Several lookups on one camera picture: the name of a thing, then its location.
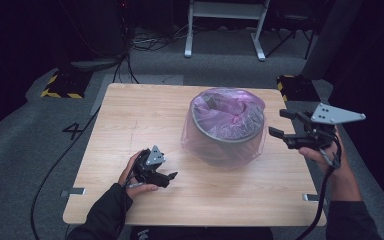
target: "white stand leg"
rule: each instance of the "white stand leg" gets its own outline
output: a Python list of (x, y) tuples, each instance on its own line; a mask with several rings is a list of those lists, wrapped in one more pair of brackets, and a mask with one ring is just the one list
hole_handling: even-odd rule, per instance
[(261, 11), (260, 19), (258, 20), (257, 32), (251, 33), (252, 42), (254, 43), (254, 48), (257, 53), (258, 60), (265, 61), (266, 56), (264, 55), (263, 49), (260, 44), (260, 34), (261, 29), (263, 28), (264, 19), (267, 15), (267, 9), (269, 7), (270, 0), (266, 0), (263, 4), (263, 10)]
[(188, 37), (186, 38), (185, 57), (192, 56), (192, 42), (193, 42), (193, 0), (189, 2), (189, 16), (188, 16)]

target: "silver metal bracket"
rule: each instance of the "silver metal bracket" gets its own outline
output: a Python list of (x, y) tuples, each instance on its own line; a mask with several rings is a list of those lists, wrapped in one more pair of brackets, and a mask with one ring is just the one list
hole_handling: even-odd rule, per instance
[(346, 122), (361, 121), (366, 119), (363, 113), (351, 112), (337, 107), (320, 103), (314, 111), (311, 121), (335, 125)]
[(156, 145), (152, 147), (151, 153), (149, 154), (148, 159), (146, 160), (146, 165), (155, 165), (165, 162), (166, 159), (164, 155), (160, 152), (160, 149)]
[(68, 197), (71, 194), (83, 195), (86, 193), (85, 188), (71, 188), (69, 190), (62, 190), (60, 197)]
[[(307, 193), (302, 194), (302, 200), (307, 201), (307, 202), (318, 202), (319, 199), (320, 199), (319, 195), (316, 195), (316, 194), (307, 194)], [(324, 205), (328, 204), (326, 198), (324, 199), (323, 204)]]

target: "plastic wrap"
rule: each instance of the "plastic wrap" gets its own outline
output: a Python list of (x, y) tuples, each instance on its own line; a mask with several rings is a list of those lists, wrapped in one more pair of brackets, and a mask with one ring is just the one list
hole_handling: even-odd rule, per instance
[(206, 90), (190, 103), (182, 147), (212, 166), (244, 166), (262, 153), (264, 108), (262, 99), (245, 90)]

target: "wooden table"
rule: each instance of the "wooden table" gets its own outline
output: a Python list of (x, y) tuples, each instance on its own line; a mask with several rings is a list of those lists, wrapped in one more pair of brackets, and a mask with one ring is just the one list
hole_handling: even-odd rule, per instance
[[(79, 224), (92, 204), (117, 182), (137, 151), (157, 145), (167, 162), (158, 172), (179, 172), (167, 188), (137, 197), (126, 224), (182, 226), (308, 226), (317, 203), (304, 158), (267, 134), (263, 154), (245, 167), (221, 170), (186, 153), (180, 144), (189, 103), (208, 87), (111, 84), (96, 120), (63, 219)], [(268, 126), (294, 133), (279, 91), (245, 89), (266, 103)], [(319, 225), (324, 225), (322, 215)]]

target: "hand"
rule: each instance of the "hand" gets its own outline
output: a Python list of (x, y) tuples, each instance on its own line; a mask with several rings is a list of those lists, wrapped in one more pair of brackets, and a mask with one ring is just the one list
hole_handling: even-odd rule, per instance
[[(345, 148), (342, 143), (342, 139), (339, 135), (339, 143), (341, 144), (342, 156), (341, 157), (341, 167), (333, 171), (330, 180), (331, 180), (331, 200), (332, 201), (362, 201), (363, 198), (358, 187), (357, 180), (352, 172), (349, 164), (348, 158), (345, 153)], [(333, 153), (336, 153), (338, 146), (335, 142), (332, 143), (330, 147), (324, 151), (329, 156), (330, 159), (333, 159)], [(323, 158), (322, 154), (318, 151), (315, 151), (311, 148), (300, 148), (298, 152), (304, 157), (311, 159), (319, 165), (320, 169), (326, 173), (329, 168), (326, 160)]]
[[(337, 136), (339, 139), (339, 143), (341, 144), (342, 156), (338, 156), (341, 158), (341, 167), (339, 169), (335, 170), (336, 173), (339, 170), (349, 168), (347, 156), (345, 153), (345, 148), (344, 148), (344, 145), (342, 143), (342, 139), (339, 136), (339, 134), (337, 134)], [(338, 150), (338, 146), (336, 145), (335, 142), (332, 142), (330, 147), (324, 149), (327, 156), (331, 160), (333, 159), (333, 153), (336, 154), (337, 150)], [(322, 154), (319, 151), (316, 151), (316, 150), (313, 150), (313, 149), (307, 148), (307, 147), (302, 147), (298, 150), (298, 152), (301, 155), (303, 155), (305, 158), (315, 161), (319, 165), (319, 167), (323, 171), (323, 173), (326, 173), (326, 171), (329, 169), (329, 164), (326, 162), (326, 159), (324, 159), (324, 157), (322, 156)]]
[[(136, 158), (139, 156), (139, 154), (142, 151), (137, 152), (135, 155), (133, 155), (129, 162), (127, 163), (126, 168), (123, 170), (123, 172), (120, 175), (120, 178), (118, 179), (118, 184), (123, 185), (126, 179), (128, 178), (128, 174), (130, 172), (130, 169), (132, 169), (133, 164), (135, 163)], [(135, 178), (131, 179), (132, 183), (137, 183), (137, 180)], [(126, 188), (127, 195), (129, 195), (130, 198), (134, 198), (137, 195), (145, 192), (151, 192), (151, 191), (157, 191), (158, 186), (154, 184), (143, 184), (134, 188)]]

